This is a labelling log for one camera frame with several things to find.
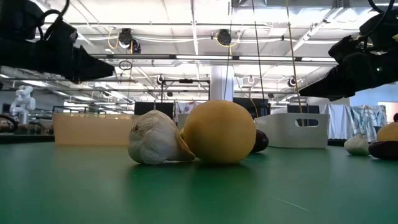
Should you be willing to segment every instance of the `black monitor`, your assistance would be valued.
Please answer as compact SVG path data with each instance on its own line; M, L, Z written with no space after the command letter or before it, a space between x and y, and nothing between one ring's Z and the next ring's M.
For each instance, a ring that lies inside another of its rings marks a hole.
M155 105L153 102L136 102L134 114L144 115L154 109L165 113L167 116L173 119L174 103L156 103Z
M267 104L268 100L265 100L266 104L264 105L263 99L249 99L249 98L234 98L234 103L237 103L250 113L252 118L257 117L256 108L259 117L269 115L270 112L268 110Z

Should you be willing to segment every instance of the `green surface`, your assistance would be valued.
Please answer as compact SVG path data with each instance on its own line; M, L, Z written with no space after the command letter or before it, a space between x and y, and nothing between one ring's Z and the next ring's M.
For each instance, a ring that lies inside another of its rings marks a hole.
M120 148L0 146L0 223L398 223L398 162L269 149L144 166Z

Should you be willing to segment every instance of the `white column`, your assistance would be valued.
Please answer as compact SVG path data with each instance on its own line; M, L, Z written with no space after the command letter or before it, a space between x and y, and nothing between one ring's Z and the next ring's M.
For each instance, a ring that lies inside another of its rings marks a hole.
M210 76L210 99L228 100L234 98L234 68L229 66L213 66Z

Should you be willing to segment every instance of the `white basket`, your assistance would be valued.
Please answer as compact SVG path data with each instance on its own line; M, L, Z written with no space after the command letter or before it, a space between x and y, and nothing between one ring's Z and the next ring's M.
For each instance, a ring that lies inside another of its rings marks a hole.
M314 119L317 126L299 126L298 119ZM263 131L271 147L324 149L328 145L328 114L281 113L256 118L256 128Z

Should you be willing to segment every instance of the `eggplant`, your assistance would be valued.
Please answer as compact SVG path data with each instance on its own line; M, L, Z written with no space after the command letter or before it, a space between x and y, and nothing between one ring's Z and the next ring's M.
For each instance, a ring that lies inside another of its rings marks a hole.
M256 130L256 143L253 146L251 152L260 152L265 150L268 147L269 141L268 137L265 133L260 130Z

